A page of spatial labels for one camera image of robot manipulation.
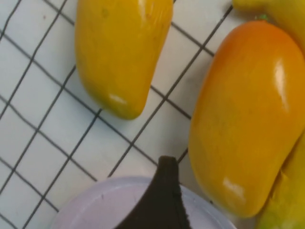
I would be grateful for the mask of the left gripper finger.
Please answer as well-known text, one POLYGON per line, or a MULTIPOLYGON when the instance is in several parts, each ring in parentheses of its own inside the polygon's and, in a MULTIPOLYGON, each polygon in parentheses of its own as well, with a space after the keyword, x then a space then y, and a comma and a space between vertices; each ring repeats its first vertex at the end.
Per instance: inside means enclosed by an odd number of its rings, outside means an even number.
POLYGON ((175 157, 161 156, 145 193, 118 229, 189 229, 175 157))

